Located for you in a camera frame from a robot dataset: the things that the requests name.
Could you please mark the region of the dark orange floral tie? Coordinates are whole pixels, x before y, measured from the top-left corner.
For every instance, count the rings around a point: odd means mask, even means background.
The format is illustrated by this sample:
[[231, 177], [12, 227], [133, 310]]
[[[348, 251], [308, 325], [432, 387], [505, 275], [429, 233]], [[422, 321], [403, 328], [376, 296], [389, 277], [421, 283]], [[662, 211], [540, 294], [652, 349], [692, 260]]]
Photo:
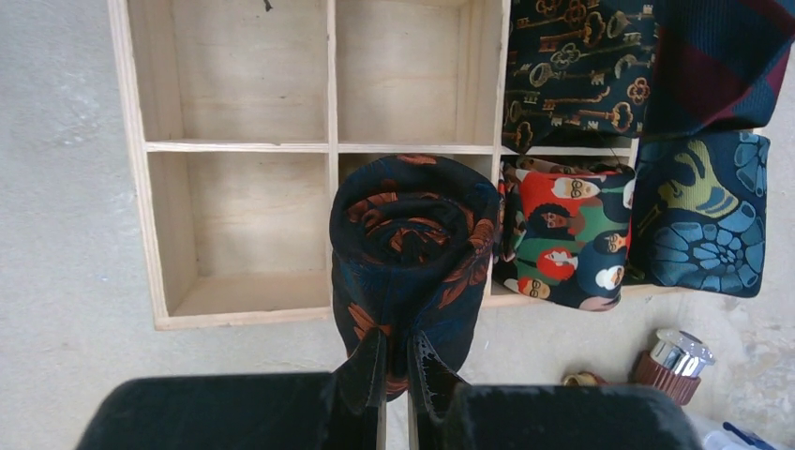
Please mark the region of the dark orange floral tie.
[[449, 368], [463, 366], [500, 210], [492, 182], [448, 157], [385, 156], [340, 184], [329, 219], [333, 314], [347, 353], [373, 329], [386, 335], [389, 399], [409, 387], [416, 332]]

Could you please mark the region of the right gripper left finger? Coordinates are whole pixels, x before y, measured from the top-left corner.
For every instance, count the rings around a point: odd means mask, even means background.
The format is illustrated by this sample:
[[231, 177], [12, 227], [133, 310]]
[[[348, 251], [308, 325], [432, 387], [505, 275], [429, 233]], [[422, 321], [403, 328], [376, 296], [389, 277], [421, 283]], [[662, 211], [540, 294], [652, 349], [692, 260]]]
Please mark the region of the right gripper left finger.
[[140, 378], [117, 386], [80, 449], [379, 449], [387, 336], [333, 372]]

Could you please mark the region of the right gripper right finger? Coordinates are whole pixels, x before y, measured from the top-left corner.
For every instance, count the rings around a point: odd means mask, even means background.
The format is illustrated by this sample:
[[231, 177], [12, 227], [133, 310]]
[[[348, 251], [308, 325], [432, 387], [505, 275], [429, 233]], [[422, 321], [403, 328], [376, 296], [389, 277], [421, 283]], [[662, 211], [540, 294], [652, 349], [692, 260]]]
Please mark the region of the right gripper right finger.
[[633, 385], [469, 384], [423, 332], [408, 373], [416, 449], [699, 449], [669, 397]]

